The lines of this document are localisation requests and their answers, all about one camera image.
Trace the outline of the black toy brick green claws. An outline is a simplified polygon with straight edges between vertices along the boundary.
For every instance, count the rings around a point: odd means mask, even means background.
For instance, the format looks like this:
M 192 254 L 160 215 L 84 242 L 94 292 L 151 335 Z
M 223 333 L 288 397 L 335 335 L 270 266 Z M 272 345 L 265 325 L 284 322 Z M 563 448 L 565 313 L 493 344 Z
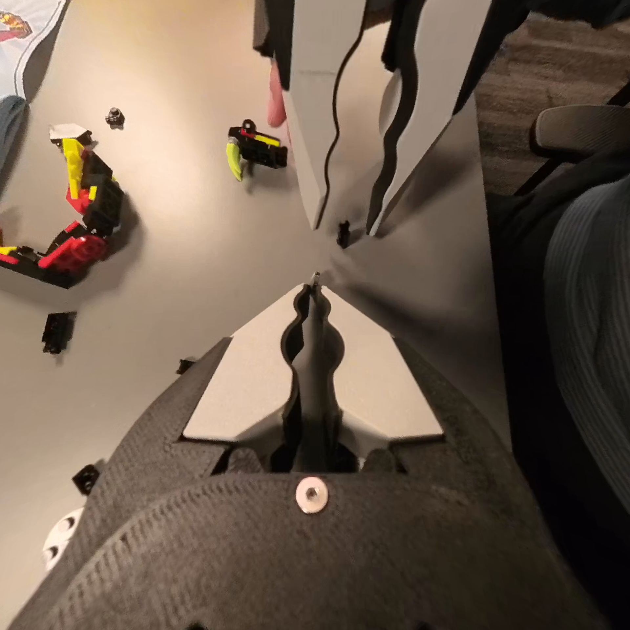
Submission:
M 279 138 L 258 131 L 255 122 L 245 119 L 230 127 L 226 145 L 227 163 L 237 181 L 242 181 L 243 162 L 271 169 L 287 166 L 288 148 Z

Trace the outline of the person's right hand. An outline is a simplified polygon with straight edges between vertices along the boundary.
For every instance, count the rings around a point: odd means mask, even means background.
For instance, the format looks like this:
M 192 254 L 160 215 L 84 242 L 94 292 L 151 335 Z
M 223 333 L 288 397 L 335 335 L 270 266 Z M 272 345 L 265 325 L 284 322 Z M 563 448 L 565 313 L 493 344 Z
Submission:
M 280 82 L 277 63 L 272 60 L 269 76 L 269 98 L 267 109 L 267 123 L 273 129 L 281 127 L 287 119 L 284 92 Z

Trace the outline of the red yellow toy brick arm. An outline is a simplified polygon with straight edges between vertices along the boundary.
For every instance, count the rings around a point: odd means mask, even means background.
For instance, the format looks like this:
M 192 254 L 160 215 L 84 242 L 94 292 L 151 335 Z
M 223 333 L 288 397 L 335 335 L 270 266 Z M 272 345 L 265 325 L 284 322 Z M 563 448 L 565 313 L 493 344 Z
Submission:
M 44 251 L 25 245 L 1 246 L 1 268 L 69 289 L 106 258 L 109 241 L 121 225 L 124 193 L 92 145 L 64 139 L 57 148 L 66 162 L 66 201 L 79 218 L 63 228 Z

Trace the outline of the black mesh chair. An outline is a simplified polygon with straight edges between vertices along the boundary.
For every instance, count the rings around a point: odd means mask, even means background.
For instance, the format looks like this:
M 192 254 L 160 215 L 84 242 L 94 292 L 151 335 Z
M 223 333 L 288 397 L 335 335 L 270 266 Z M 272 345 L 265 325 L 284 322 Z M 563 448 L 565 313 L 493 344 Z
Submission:
M 629 150 L 629 83 L 598 105 L 564 105 L 541 111 L 529 130 L 529 148 L 544 164 L 515 192 L 533 192 L 563 164 L 595 154 Z

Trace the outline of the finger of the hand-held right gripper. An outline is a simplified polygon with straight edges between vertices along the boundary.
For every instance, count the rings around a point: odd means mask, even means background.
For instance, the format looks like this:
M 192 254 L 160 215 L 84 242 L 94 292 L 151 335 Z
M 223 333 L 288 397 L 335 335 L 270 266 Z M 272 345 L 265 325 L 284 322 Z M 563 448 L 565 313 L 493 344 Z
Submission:
M 329 159 L 340 135 L 336 97 L 364 30 L 366 1 L 295 1 L 284 101 L 299 192 L 317 230 L 329 196 Z
M 376 236 L 414 169 L 455 110 L 491 1 L 405 1 L 394 61 L 398 106 L 383 134 L 366 233 Z

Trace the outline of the grey black toy brick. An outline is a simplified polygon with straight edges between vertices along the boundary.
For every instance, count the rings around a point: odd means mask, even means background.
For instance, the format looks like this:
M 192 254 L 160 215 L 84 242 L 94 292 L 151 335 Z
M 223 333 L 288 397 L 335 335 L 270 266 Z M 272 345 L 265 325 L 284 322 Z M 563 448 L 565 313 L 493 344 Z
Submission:
M 67 349 L 77 316 L 76 311 L 50 313 L 42 334 L 43 353 L 59 355 Z

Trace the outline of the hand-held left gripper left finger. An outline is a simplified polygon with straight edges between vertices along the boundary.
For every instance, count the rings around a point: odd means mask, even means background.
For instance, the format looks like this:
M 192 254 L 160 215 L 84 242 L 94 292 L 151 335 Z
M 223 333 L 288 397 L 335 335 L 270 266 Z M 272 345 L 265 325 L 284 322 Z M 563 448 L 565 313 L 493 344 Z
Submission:
M 298 285 L 234 332 L 182 437 L 248 447 L 270 470 L 292 468 L 302 432 L 293 363 L 310 296 Z

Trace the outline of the round black toy brick plate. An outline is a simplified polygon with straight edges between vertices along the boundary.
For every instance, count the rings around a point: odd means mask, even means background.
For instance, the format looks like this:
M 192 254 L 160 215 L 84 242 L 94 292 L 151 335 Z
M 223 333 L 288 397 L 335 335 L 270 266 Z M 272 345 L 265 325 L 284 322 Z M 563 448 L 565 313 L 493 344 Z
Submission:
M 42 559 L 45 572 L 49 572 L 59 562 L 77 525 L 83 515 L 84 508 L 77 508 L 63 516 L 51 529 L 42 548 Z

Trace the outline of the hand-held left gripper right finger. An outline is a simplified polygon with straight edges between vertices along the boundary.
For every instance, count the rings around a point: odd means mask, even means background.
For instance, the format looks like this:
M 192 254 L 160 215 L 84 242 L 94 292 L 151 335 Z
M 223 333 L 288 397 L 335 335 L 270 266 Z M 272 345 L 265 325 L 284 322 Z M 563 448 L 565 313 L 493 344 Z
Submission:
M 332 372 L 340 443 L 365 461 L 374 450 L 443 438 L 390 332 L 331 289 L 322 287 L 321 296 L 328 306 L 326 324 L 341 343 Z

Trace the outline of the open instruction booklet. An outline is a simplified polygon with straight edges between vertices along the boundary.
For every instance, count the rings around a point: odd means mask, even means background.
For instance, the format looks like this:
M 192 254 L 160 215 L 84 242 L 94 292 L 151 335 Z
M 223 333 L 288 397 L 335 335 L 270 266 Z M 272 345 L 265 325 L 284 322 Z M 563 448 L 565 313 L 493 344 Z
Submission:
M 62 19 L 67 1 L 1 2 L 1 167 L 18 133 L 28 100 L 27 64 Z

